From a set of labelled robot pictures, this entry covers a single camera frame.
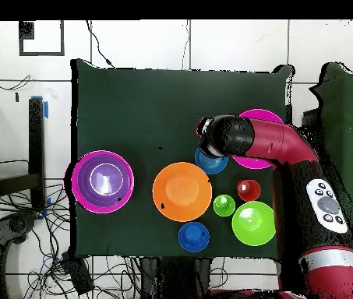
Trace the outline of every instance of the pink bowl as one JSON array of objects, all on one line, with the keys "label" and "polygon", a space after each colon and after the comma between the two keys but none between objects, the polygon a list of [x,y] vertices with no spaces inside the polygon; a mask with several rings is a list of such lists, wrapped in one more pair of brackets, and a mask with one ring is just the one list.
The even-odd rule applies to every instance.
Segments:
[{"label": "pink bowl", "polygon": [[[279,116],[274,114],[271,111],[264,109],[251,109],[240,114],[240,117],[252,118],[252,119],[260,119],[263,121],[272,121],[275,123],[283,124],[283,121]],[[270,166],[268,162],[265,160],[258,160],[256,158],[248,158],[248,157],[235,157],[233,159],[239,163],[241,166],[249,168],[250,170],[262,170],[263,168],[267,168]]]}]

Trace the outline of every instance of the black stand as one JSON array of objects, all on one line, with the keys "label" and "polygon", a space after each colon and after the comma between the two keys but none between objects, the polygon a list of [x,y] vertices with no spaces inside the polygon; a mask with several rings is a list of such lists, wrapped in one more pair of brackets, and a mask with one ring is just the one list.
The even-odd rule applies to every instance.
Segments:
[{"label": "black stand", "polygon": [[30,189],[34,209],[44,209],[44,130],[43,100],[29,101],[29,167],[28,174],[0,178],[0,197]]}]

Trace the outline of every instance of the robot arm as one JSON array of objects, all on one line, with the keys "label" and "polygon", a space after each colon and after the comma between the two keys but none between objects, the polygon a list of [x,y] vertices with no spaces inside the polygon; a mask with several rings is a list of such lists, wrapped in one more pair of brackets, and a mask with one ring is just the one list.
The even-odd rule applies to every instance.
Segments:
[{"label": "robot arm", "polygon": [[279,164],[318,161],[316,152],[291,126],[231,115],[203,118],[200,149],[209,157],[263,158]]},{"label": "robot arm", "polygon": [[244,156],[273,164],[281,289],[353,299],[351,232],[306,139],[290,125],[232,115],[202,118],[196,134],[209,157]]}]

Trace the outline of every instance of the orange bowl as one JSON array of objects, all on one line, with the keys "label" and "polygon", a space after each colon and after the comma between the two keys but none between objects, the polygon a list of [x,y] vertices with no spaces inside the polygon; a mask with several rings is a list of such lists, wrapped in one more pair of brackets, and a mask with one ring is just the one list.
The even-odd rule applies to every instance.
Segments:
[{"label": "orange bowl", "polygon": [[173,163],[157,175],[154,204],[167,218],[187,222],[202,216],[212,199],[210,179],[196,165]]}]

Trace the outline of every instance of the metal frame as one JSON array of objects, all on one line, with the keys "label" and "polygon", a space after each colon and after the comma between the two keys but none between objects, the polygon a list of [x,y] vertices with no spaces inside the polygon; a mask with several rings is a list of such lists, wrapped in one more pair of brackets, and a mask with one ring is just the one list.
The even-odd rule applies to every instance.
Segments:
[{"label": "metal frame", "polygon": [[64,56],[64,20],[60,21],[61,50],[60,51],[23,51],[23,41],[35,37],[34,22],[19,21],[19,56]]},{"label": "metal frame", "polygon": [[43,100],[29,100],[29,166],[28,174],[0,178],[0,197],[30,189],[34,209],[44,209],[46,188],[44,181],[44,114]]}]

